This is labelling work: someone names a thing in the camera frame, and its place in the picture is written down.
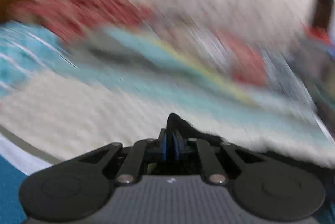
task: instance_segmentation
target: gray textured surface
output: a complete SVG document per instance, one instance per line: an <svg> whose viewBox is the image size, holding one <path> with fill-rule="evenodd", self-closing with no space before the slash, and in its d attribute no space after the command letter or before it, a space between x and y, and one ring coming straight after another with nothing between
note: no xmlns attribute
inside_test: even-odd
<svg viewBox="0 0 335 224"><path fill-rule="evenodd" d="M30 219L26 224L45 222ZM107 205L72 224L256 224L276 223L241 209L224 187L205 184L200 176L143 176L131 187L118 188ZM294 222L317 224L314 218Z"/></svg>

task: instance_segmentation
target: blue carpet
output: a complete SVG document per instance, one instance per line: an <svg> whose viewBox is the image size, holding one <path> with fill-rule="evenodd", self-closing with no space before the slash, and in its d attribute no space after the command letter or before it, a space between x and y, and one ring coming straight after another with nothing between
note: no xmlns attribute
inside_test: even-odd
<svg viewBox="0 0 335 224"><path fill-rule="evenodd" d="M0 156L0 223L19 224L26 215L19 203L18 190L27 177Z"/></svg>

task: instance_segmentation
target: black round pad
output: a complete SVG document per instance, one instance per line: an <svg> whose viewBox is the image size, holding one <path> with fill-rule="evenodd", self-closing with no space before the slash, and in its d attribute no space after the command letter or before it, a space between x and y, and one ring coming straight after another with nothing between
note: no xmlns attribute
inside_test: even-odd
<svg viewBox="0 0 335 224"><path fill-rule="evenodd" d="M20 203L33 218L49 222L81 219L100 209L111 192L101 171L88 163L50 169L28 177L19 190Z"/></svg>
<svg viewBox="0 0 335 224"><path fill-rule="evenodd" d="M314 175L277 162L247 165L233 192L246 211L273 221L307 218L325 199L324 187Z"/></svg>

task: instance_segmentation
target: metal screw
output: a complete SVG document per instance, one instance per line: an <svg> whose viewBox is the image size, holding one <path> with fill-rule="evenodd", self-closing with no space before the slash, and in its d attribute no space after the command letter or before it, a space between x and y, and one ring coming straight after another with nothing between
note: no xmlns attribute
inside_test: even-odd
<svg viewBox="0 0 335 224"><path fill-rule="evenodd" d="M131 182L133 182L134 177L132 175L129 174L123 174L117 177L117 181L119 183L123 183L123 184L129 184Z"/></svg>
<svg viewBox="0 0 335 224"><path fill-rule="evenodd" d="M221 174L213 174L209 176L209 181L215 184L222 184L227 180L226 176Z"/></svg>

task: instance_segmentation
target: red fabric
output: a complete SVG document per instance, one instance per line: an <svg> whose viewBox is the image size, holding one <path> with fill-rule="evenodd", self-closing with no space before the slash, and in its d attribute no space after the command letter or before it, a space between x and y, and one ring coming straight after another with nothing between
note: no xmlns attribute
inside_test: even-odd
<svg viewBox="0 0 335 224"><path fill-rule="evenodd" d="M217 37L222 45L229 47L235 54L236 58L233 61L231 72L232 79L243 84L265 86L267 75L261 54L229 32L217 31Z"/></svg>
<svg viewBox="0 0 335 224"><path fill-rule="evenodd" d="M128 0L23 0L11 7L16 19L34 16L66 42L100 24L134 28L150 18L152 10Z"/></svg>
<svg viewBox="0 0 335 224"><path fill-rule="evenodd" d="M328 36L327 31L320 27L305 27L305 32L309 38L319 39L325 45L331 45L332 41Z"/></svg>

